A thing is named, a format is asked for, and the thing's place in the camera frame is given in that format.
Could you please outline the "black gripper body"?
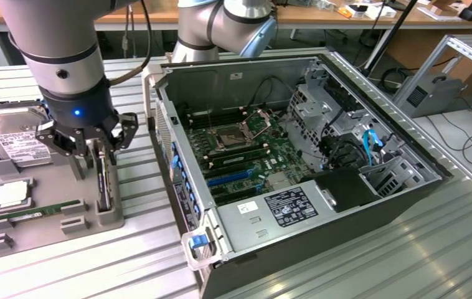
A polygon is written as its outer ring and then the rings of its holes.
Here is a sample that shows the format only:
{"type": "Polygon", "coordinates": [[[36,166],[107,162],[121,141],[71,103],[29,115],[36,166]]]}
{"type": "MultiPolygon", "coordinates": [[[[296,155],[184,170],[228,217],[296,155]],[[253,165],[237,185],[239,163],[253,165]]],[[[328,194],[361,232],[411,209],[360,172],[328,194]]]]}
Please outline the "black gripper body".
{"type": "Polygon", "coordinates": [[[48,110],[57,124],[68,128],[87,128],[103,125],[108,130],[119,122],[112,105],[108,79],[101,79],[87,91],[71,95],[52,93],[39,88],[48,110]]]}

